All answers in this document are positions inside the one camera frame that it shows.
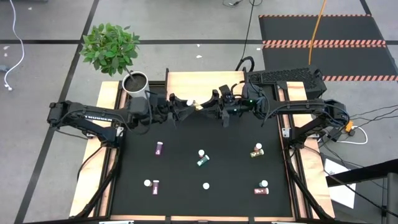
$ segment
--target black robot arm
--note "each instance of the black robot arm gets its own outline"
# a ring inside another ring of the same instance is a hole
[[[55,128],[72,126],[97,136],[106,146],[117,147],[126,129],[134,129],[139,124],[147,126],[150,123],[183,121],[194,111],[222,120],[224,127],[229,126],[230,116],[247,112],[263,121],[278,114],[314,114],[316,118],[305,126],[285,131],[284,137],[289,138],[292,147],[297,148],[303,148],[308,136],[326,127],[341,127],[348,122],[345,106],[334,100],[276,101],[268,99],[263,90],[254,85],[245,85],[242,95],[233,95],[227,85],[221,86],[220,92],[221,95],[213,90],[211,99],[201,105],[178,99],[174,94],[169,96],[169,100],[164,95],[151,94],[149,103],[143,97],[134,98],[119,110],[71,101],[51,103],[47,122]],[[92,119],[114,121],[116,128],[104,128],[91,122]]]

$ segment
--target black stand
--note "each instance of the black stand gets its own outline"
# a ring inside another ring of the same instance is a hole
[[[326,181],[329,187],[334,187],[385,177],[387,177],[388,181],[387,210],[398,213],[398,159],[330,175],[326,177]],[[398,223],[398,218],[390,213],[384,213],[383,215],[387,217],[387,224]]]

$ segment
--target black mat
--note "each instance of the black mat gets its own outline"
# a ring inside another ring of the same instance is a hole
[[[271,88],[266,90],[271,97]],[[291,217],[276,118],[263,128],[251,114],[234,118],[223,128],[193,114],[177,129],[154,124],[146,135],[128,133],[111,214]],[[154,154],[157,141],[164,143],[160,157]],[[266,154],[251,158],[257,142]],[[198,167],[200,149],[210,161]],[[158,195],[144,186],[146,179],[160,180]],[[255,195],[264,179],[270,194]]]
[[[263,40],[310,40],[318,16],[261,17]],[[381,33],[371,16],[344,16],[321,18],[317,40],[382,40]]]
[[[301,68],[308,65],[309,49],[265,48],[267,70]],[[315,48],[312,65],[325,76],[397,75],[386,48]]]

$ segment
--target gray floor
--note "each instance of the gray floor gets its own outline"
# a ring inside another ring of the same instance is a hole
[[[15,2],[16,31],[23,39],[79,39],[93,0],[50,0]],[[398,2],[367,0],[374,18],[387,40],[398,40]],[[111,22],[131,25],[142,39],[244,39],[250,4],[244,0],[237,8],[222,6],[222,0],[101,0],[93,24]],[[253,12],[250,39],[260,39],[260,14],[318,14],[321,1],[264,0]],[[359,0],[332,0],[325,14],[363,14]],[[15,39],[9,2],[0,2],[0,39]],[[20,45],[0,45],[0,64],[13,65],[21,55]],[[246,55],[264,69],[260,45],[248,45]],[[8,78],[14,91],[0,87],[0,217],[12,223],[21,204],[39,155],[47,123],[48,105],[57,101],[76,45],[25,45],[23,63]],[[163,80],[171,71],[234,70],[243,45],[142,45],[132,69],[145,72],[150,80]],[[389,46],[398,60],[398,46]],[[93,70],[79,61],[67,99],[94,105],[104,80],[120,80]],[[328,82],[324,98],[342,101],[351,114],[381,106],[398,104],[397,82]],[[372,118],[378,113],[370,114]],[[385,119],[364,126],[368,144],[329,144],[342,158],[362,165],[398,158],[396,119]],[[78,133],[73,129],[65,131]],[[362,141],[361,133],[351,138]],[[76,186],[76,172],[83,158],[85,141],[55,133],[39,177],[25,222],[67,218]]]

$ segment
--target paper sheet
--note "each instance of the paper sheet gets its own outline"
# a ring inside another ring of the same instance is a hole
[[[328,172],[328,174],[325,173],[325,176],[328,176],[329,174],[339,174],[341,172],[346,172],[349,171],[349,169],[329,159],[326,159],[325,171]],[[355,190],[356,184],[349,184],[348,186]],[[329,187],[329,192],[330,198],[335,202],[338,202],[349,208],[354,208],[355,193],[346,186],[341,185],[336,187]]]

